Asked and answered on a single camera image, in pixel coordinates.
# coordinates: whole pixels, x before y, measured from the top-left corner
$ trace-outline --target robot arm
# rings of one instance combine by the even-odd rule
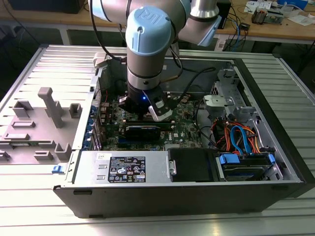
[[[208,46],[220,23],[216,0],[90,0],[95,16],[127,25],[128,96],[120,107],[155,121],[172,115],[177,104],[159,84],[164,57],[179,37]]]

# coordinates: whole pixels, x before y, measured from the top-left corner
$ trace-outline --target black cable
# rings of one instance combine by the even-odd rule
[[[307,50],[306,54],[304,55],[304,58],[302,59],[299,68],[297,69],[297,74],[301,74],[302,71],[305,69],[305,67],[311,62],[313,54],[315,53],[312,52],[312,47],[315,44],[315,40],[313,41],[313,43],[311,44],[311,47]]]
[[[17,49],[19,49],[19,50],[23,50],[23,51],[27,52],[28,54],[30,54],[30,55],[32,55],[32,56],[34,55],[34,53],[31,53],[30,51],[26,50],[26,49],[23,48],[23,47],[15,46],[15,45],[12,43],[12,40],[15,40],[15,39],[16,39],[15,37],[12,37],[11,35],[6,34],[6,33],[4,32],[4,30],[1,29],[1,28],[0,28],[0,31],[5,35],[5,37],[8,37],[8,38],[9,38],[8,41],[6,41],[6,42],[4,42],[2,45],[0,45],[0,48],[4,47],[7,42],[10,42],[10,44],[12,45],[12,47],[17,48]]]
[[[84,10],[86,10],[86,11],[88,11],[88,12],[89,12],[90,10],[87,8],[87,5],[88,5],[88,4],[89,4],[89,3],[88,3],[88,2],[86,2],[86,3],[84,4],[84,7],[83,7],[83,8],[84,8]]]
[[[111,53],[105,48],[105,46],[101,43],[101,40],[100,40],[100,38],[99,38],[99,34],[98,34],[98,31],[97,31],[97,28],[96,28],[96,25],[95,25],[94,15],[93,15],[93,0],[90,0],[90,17],[91,17],[92,26],[93,26],[93,29],[94,29],[94,32],[95,32],[95,35],[96,35],[96,38],[97,38],[97,41],[98,41],[99,45],[100,45],[100,46],[102,47],[102,49],[106,52],[106,54],[109,55],[112,59],[121,62],[121,61],[122,61],[121,58],[115,57],[115,56],[114,56],[113,54],[111,54]]]
[[[233,14],[233,13],[229,13],[229,15],[235,17],[235,22],[236,22],[236,24],[237,24],[238,27],[239,27],[239,25],[241,24],[241,19],[236,15],[235,9],[234,9],[232,6],[231,6],[231,8],[232,8],[234,14]],[[233,24],[232,24],[232,26],[233,26],[233,28],[235,29],[235,33],[234,33],[234,35],[233,35],[231,41],[226,44],[226,47],[223,49],[223,51],[226,51],[226,49],[227,49],[228,47],[229,47],[230,50],[231,50],[231,48],[232,48],[231,43],[232,43],[234,37],[235,37],[236,34],[237,34],[237,28],[235,28],[235,26],[234,26]]]
[[[119,30],[120,36],[122,37],[123,41],[126,42],[126,39],[123,36],[123,26],[122,26],[122,24],[118,24],[118,30]]]
[[[183,68],[183,64],[182,64],[182,61],[180,60],[179,56],[174,52],[172,46],[169,47],[169,50],[171,51],[173,57],[175,57],[178,62],[179,62],[179,68],[181,69],[177,75],[177,77],[180,77],[184,71],[184,68]]]
[[[206,92],[206,90],[204,90],[200,85],[191,85],[189,88],[192,88],[192,87],[197,87],[197,88],[199,88],[204,94],[208,93],[208,92]]]
[[[177,67],[181,68],[181,66],[178,64],[178,62],[177,62],[177,60],[175,58],[175,55],[173,55],[173,53],[172,53],[172,56],[173,56],[173,60],[174,60],[175,64],[177,65]],[[193,69],[189,69],[189,68],[186,68],[186,67],[183,67],[183,70],[184,71],[189,71],[189,72],[194,72],[194,73],[198,73],[199,72],[199,70],[193,70]]]
[[[10,57],[10,54],[8,53],[8,51],[6,50],[6,48],[5,48],[4,46],[3,46],[2,48],[3,48],[4,53],[6,54],[6,56],[7,56],[7,58],[8,58],[9,63],[11,64],[12,68],[13,68],[14,70],[17,70],[17,67],[15,66],[14,62],[12,61],[12,59],[11,59],[11,57]]]
[[[191,79],[191,81],[187,84],[186,88],[184,89],[182,95],[179,97],[179,99],[177,99],[177,103],[180,103],[181,100],[183,99],[183,97],[185,96],[185,94],[187,93],[187,91],[189,90],[191,84],[194,82],[194,80],[200,75],[202,74],[203,72],[205,71],[208,71],[208,72],[211,72],[211,71],[215,71],[216,68],[215,67],[209,67],[209,68],[205,68],[203,70],[200,70],[197,74],[194,75],[194,77]]]
[[[245,36],[244,36],[241,40],[238,41],[239,45],[237,45],[236,48],[242,46],[242,49],[243,49],[243,46],[244,46],[244,44],[245,44],[245,42],[246,42],[246,37],[247,37],[247,35],[248,35],[248,31],[244,30],[244,33],[245,33]],[[233,43],[233,44],[231,44],[231,43],[232,43],[232,41],[228,43],[228,46],[227,46],[227,47],[229,47],[229,49],[231,49],[231,47],[234,47],[235,44],[237,43],[237,41],[236,41],[235,43]]]
[[[38,43],[38,44],[40,45],[40,43],[36,40],[36,38],[21,24],[21,22],[18,21],[18,19],[16,19],[16,18],[12,15],[12,13],[9,11],[9,8],[8,8],[8,7],[6,6],[6,4],[4,3],[4,0],[2,0],[2,3],[3,3],[3,5],[4,5],[6,11],[10,14],[10,16],[11,16],[23,29],[25,29],[25,31],[34,39],[34,41],[35,41],[36,43]]]
[[[197,130],[201,133],[202,136],[204,136],[207,140],[209,140],[209,142],[214,145],[215,143],[204,133],[201,131],[201,129],[199,128],[199,125],[198,125],[198,111],[200,109],[200,105],[201,103],[203,102],[203,99],[200,101],[200,103],[198,104],[198,107],[197,107],[197,111],[196,111],[196,114],[195,114],[195,124],[196,124],[196,127],[197,127]]]

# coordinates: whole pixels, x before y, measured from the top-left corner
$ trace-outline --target computer case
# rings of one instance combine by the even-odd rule
[[[223,29],[231,8],[231,2],[229,0],[218,0],[217,6],[219,8],[219,15],[222,17],[218,28]]]

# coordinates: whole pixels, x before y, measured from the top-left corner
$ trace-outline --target blue tab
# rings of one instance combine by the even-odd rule
[[[225,163],[226,163],[225,158],[224,158],[224,156],[223,156],[223,155],[221,155],[221,156],[219,157],[219,159],[220,159],[220,163],[221,163],[221,165],[223,165],[223,164],[225,164]]]
[[[63,174],[64,173],[63,167],[60,166],[60,165],[56,165],[56,166],[54,166],[54,168],[51,171],[51,173],[53,173],[53,174]]]
[[[92,126],[90,126],[90,125],[87,125],[87,130],[89,130],[89,131],[92,131]]]
[[[88,139],[90,136],[92,136],[91,133],[88,133],[88,132],[87,132],[87,133],[84,134],[84,138],[85,138],[85,139]]]
[[[220,157],[220,163],[225,164],[225,163],[240,163],[240,159],[238,158],[238,155],[233,154],[233,153],[225,153],[222,154]]]
[[[87,140],[84,140],[84,141],[83,141],[83,145],[84,145],[84,146],[89,146],[89,145],[90,145],[90,142],[87,141]]]
[[[94,113],[94,112],[97,112],[97,108],[96,106],[91,106],[90,113]]]
[[[94,120],[91,119],[91,118],[89,118],[89,119],[88,119],[88,124],[93,124],[93,123],[94,123]]]
[[[275,157],[273,156],[273,154],[269,154],[268,157],[269,157],[270,162],[272,164],[275,164],[276,160],[275,160]]]

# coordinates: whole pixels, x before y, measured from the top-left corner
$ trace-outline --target sticker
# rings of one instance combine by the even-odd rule
[[[96,160],[107,160],[111,156],[112,156],[111,153],[98,153]]]
[[[144,156],[111,157],[108,181],[110,183],[140,183],[146,181]]]

